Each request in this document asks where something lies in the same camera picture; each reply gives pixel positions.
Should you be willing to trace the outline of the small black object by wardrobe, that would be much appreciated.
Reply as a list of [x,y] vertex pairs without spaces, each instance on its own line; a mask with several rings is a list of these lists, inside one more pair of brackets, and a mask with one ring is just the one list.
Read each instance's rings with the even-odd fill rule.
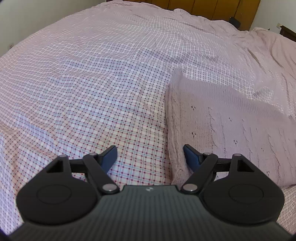
[[239,29],[240,26],[241,26],[241,22],[240,22],[239,20],[237,20],[236,18],[234,18],[234,17],[231,17],[231,18],[229,19],[229,23],[230,23],[231,25],[233,25],[234,27],[236,27],[236,29]]

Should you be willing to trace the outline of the pink checked bed sheet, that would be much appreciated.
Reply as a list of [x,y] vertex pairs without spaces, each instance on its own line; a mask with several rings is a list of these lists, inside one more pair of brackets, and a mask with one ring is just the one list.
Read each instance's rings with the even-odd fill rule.
[[[111,145],[118,186],[174,184],[165,97],[173,72],[225,85],[295,119],[295,42],[263,28],[110,1],[70,15],[1,57],[1,229],[16,194],[60,154]],[[295,232],[295,184],[278,222]]]

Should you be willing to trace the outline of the wooden wardrobe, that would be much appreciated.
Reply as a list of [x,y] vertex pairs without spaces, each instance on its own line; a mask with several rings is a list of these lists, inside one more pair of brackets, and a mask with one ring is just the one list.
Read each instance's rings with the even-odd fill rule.
[[231,17],[234,17],[241,22],[240,28],[236,30],[248,31],[260,1],[124,1],[123,3],[157,15],[169,15],[173,11],[180,11],[186,15],[227,23]]

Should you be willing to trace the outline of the lilac knitted sweater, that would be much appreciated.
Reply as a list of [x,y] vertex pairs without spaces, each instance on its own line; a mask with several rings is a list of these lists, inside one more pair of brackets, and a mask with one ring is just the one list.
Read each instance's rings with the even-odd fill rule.
[[225,85],[173,72],[165,97],[172,182],[191,172],[183,146],[221,158],[242,154],[278,186],[295,184],[295,119]]

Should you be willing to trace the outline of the dark wooden headboard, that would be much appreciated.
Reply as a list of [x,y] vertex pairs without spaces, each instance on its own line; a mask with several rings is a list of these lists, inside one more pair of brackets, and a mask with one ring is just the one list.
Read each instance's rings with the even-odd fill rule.
[[284,25],[280,26],[280,35],[296,42],[296,33]]

